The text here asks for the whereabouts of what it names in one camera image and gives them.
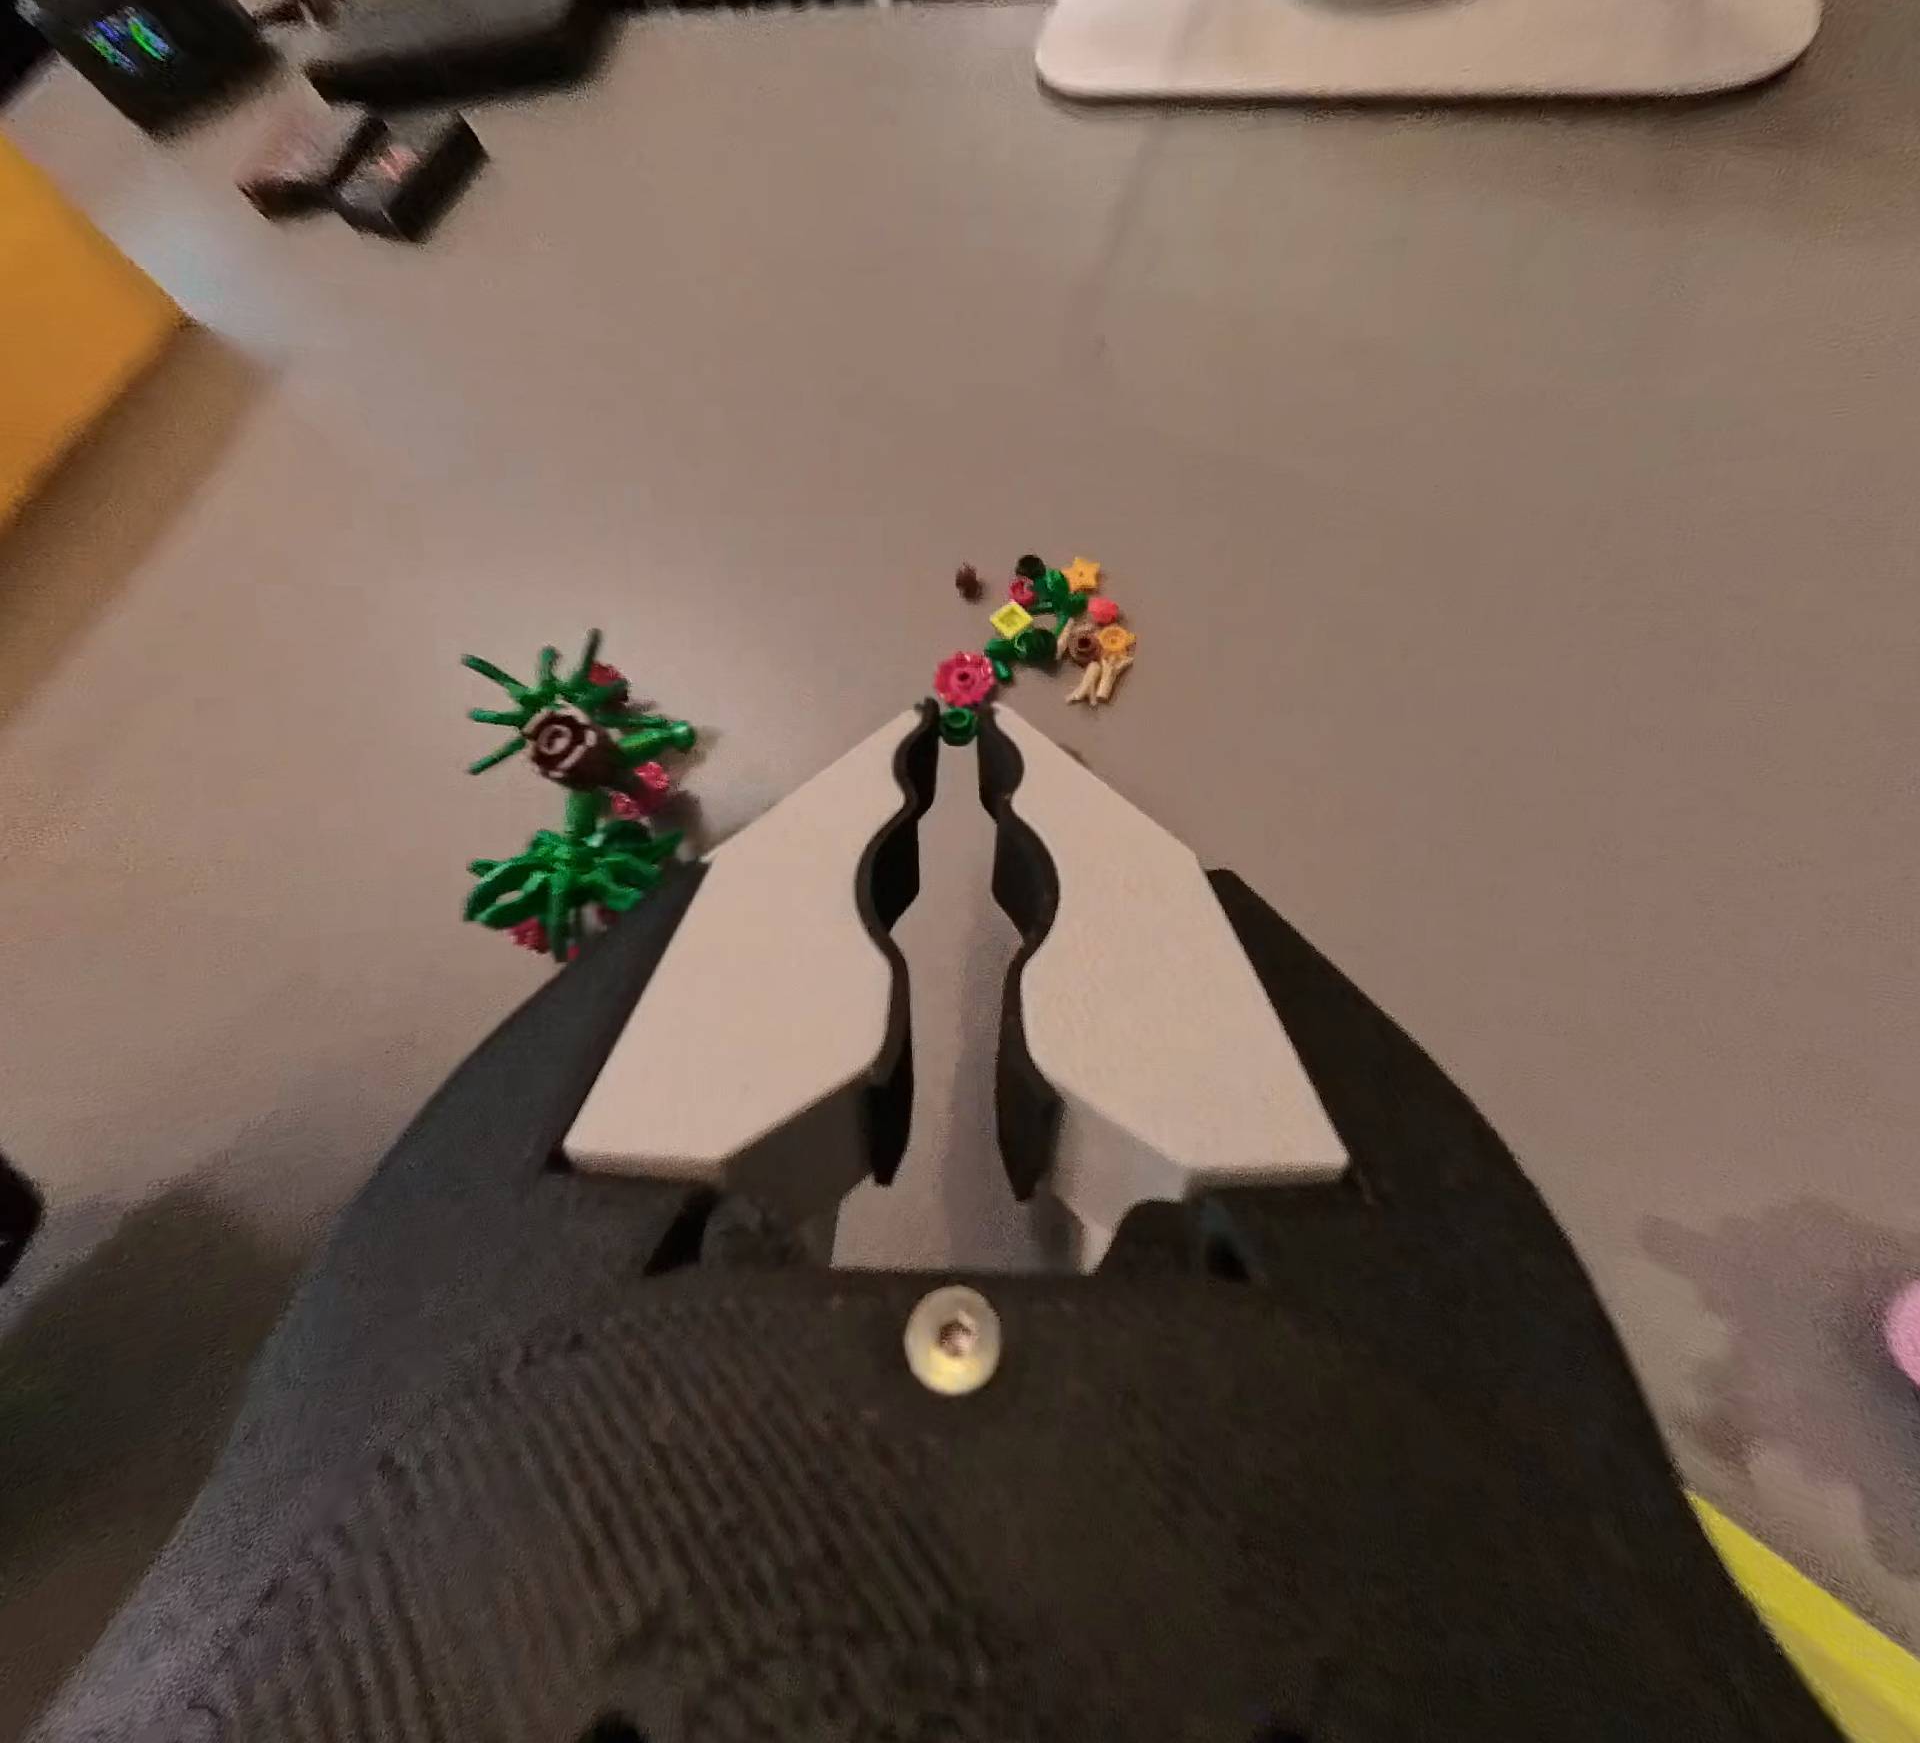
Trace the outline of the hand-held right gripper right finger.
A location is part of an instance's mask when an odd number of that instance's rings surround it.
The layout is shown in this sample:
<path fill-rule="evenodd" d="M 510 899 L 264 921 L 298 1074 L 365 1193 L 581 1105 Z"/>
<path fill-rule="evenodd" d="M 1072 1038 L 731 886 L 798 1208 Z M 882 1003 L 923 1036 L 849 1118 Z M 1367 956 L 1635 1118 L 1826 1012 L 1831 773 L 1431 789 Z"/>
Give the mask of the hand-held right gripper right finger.
<path fill-rule="evenodd" d="M 990 890 L 1018 945 L 993 1065 L 1019 1203 L 1072 1269 L 1125 1217 L 1337 1183 L 1349 1157 L 1197 854 L 1011 709 L 975 737 Z"/>

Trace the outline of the lime green toy pot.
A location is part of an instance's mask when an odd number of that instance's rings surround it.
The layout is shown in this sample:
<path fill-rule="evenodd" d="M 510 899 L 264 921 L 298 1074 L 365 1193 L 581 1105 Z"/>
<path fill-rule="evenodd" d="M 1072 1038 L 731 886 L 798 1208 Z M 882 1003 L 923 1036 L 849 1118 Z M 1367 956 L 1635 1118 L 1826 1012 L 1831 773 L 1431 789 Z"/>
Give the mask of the lime green toy pot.
<path fill-rule="evenodd" d="M 1700 1495 L 1686 1500 L 1726 1575 L 1835 1727 L 1854 1740 L 1916 1740 L 1918 1658 Z"/>

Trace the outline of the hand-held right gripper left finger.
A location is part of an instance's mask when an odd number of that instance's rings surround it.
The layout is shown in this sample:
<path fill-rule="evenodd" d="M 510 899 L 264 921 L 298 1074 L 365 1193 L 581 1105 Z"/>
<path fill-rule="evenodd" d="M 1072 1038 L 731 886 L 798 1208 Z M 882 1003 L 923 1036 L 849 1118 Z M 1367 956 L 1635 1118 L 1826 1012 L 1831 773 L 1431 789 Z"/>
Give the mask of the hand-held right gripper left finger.
<path fill-rule="evenodd" d="M 699 866 L 561 1145 L 581 1175 L 755 1204 L 830 1259 L 848 1196 L 909 1139 L 909 976 L 942 737 L 911 706 Z"/>

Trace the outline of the yellow plastic bin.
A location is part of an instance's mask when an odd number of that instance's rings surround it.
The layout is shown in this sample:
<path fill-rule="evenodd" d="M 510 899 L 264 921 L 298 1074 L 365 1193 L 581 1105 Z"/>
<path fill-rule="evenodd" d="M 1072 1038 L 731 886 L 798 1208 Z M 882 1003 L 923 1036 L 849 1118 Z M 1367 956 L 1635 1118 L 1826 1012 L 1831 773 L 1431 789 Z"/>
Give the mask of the yellow plastic bin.
<path fill-rule="evenodd" d="M 184 328 L 178 302 L 3 140 L 3 527 Z"/>

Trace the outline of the black case with display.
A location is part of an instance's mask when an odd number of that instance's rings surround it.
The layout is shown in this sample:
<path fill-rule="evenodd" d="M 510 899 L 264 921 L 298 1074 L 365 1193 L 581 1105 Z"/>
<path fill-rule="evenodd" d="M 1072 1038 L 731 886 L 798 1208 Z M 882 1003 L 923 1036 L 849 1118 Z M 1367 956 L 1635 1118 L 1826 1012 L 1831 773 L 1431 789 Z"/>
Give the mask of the black case with display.
<path fill-rule="evenodd" d="M 141 130 L 167 135 L 252 91 L 276 57 L 240 0 L 12 0 Z"/>

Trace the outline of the black power bank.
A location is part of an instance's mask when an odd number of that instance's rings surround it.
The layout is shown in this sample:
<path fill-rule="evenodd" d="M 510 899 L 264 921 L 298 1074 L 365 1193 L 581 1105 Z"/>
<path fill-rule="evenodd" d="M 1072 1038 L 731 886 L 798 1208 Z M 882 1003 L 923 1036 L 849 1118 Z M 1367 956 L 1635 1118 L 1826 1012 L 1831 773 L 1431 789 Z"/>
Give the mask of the black power bank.
<path fill-rule="evenodd" d="M 354 0 L 300 72 L 330 102 L 453 106 L 570 86 L 592 72 L 613 0 Z"/>

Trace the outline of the green toy plant brown pot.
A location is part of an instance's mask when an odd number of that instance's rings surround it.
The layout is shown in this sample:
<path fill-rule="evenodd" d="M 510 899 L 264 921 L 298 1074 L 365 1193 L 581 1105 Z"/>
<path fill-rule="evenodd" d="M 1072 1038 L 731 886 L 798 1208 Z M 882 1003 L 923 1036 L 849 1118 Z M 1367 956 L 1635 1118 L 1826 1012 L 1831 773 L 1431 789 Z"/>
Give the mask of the green toy plant brown pot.
<path fill-rule="evenodd" d="M 467 862 L 461 919 L 565 965 L 679 869 L 674 805 L 703 732 L 609 661 L 598 627 L 570 654 L 540 646 L 524 675 L 480 654 L 464 654 L 464 670 L 492 690 L 490 705 L 467 709 L 490 738 L 467 775 L 521 767 L 552 816 L 513 850 Z"/>

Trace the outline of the pile of small toy pieces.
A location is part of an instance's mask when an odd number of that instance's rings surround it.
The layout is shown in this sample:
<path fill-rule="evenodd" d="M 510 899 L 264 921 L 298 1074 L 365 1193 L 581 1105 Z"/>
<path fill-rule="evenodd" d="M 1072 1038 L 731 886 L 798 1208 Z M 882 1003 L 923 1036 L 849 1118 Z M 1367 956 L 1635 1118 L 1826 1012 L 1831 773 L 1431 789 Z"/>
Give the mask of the pile of small toy pieces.
<path fill-rule="evenodd" d="M 993 692 L 1019 675 L 1057 675 L 1069 705 L 1084 713 L 1105 713 L 1139 658 L 1130 612 L 1114 598 L 1105 563 L 1084 552 L 1019 553 L 985 627 L 981 658 Z"/>

